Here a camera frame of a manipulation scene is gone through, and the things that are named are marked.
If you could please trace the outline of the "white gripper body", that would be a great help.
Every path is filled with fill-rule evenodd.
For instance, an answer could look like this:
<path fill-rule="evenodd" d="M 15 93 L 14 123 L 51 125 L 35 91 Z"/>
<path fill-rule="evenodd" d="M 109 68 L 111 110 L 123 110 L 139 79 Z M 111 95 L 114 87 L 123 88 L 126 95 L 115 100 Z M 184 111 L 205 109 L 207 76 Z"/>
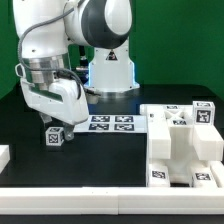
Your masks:
<path fill-rule="evenodd" d="M 73 80 L 59 79 L 49 85 L 47 93 L 56 94 L 60 99 L 32 91 L 32 84 L 25 78 L 20 79 L 20 84 L 25 102 L 32 109 L 70 125 L 85 122 L 89 117 L 84 90 L 81 90 L 81 97 L 78 98 L 77 84 Z"/>

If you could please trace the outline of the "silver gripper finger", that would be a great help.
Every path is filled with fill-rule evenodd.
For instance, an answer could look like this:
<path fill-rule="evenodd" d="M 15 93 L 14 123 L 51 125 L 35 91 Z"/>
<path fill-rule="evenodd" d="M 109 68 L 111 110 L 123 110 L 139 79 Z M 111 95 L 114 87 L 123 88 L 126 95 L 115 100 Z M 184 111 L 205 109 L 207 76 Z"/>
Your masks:
<path fill-rule="evenodd" d="M 52 122 L 51 116 L 49 116 L 45 113 L 42 113 L 42 112 L 40 112 L 39 115 L 40 115 L 40 118 L 45 126 L 49 126 L 51 124 L 51 122 Z"/>
<path fill-rule="evenodd" d="M 64 137 L 66 141 L 71 141 L 74 139 L 74 127 L 69 124 L 64 125 Z"/>

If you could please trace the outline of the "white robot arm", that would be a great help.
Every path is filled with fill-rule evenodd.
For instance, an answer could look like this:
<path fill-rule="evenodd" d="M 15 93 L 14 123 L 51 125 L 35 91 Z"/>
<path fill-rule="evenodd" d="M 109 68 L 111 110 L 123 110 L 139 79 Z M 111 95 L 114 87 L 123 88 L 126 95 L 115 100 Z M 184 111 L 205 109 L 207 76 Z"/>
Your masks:
<path fill-rule="evenodd" d="M 63 123 L 66 140 L 89 117 L 88 98 L 139 87 L 129 57 L 131 0 L 12 0 L 16 73 L 27 105 Z"/>

